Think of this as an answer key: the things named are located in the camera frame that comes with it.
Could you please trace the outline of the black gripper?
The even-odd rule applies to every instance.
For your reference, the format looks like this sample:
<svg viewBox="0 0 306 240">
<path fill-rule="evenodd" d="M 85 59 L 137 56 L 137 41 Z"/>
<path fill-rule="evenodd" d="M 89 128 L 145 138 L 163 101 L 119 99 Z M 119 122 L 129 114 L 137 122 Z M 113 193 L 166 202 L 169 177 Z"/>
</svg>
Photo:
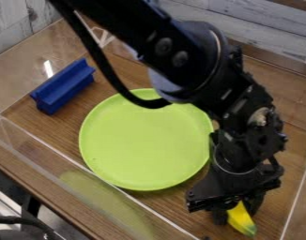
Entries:
<svg viewBox="0 0 306 240">
<path fill-rule="evenodd" d="M 274 99 L 258 84 L 214 120 L 219 128 L 211 134 L 210 170 L 187 191 L 186 201 L 191 212 L 213 211 L 214 224 L 225 226 L 226 210 L 244 201 L 253 217 L 266 192 L 281 186 L 284 167 L 276 154 L 286 149 L 288 136 Z"/>
</svg>

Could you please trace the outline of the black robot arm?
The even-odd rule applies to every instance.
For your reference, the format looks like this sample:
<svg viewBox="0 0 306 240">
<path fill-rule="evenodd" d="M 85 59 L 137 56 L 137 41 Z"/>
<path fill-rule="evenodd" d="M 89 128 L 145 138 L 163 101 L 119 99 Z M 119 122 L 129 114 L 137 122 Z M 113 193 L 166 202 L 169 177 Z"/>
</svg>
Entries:
<svg viewBox="0 0 306 240">
<path fill-rule="evenodd" d="M 218 123 L 211 135 L 211 166 L 186 195 L 190 211 L 211 212 L 225 225 L 230 213 L 254 215 L 278 188 L 286 148 L 274 99 L 244 68 L 240 47 L 206 22 L 177 20 L 154 0 L 50 0 L 79 36 L 118 93 L 135 105 L 159 109 L 191 104 Z M 99 23 L 137 52 L 153 70 L 159 95 L 145 100 L 122 83 L 81 17 Z"/>
</svg>

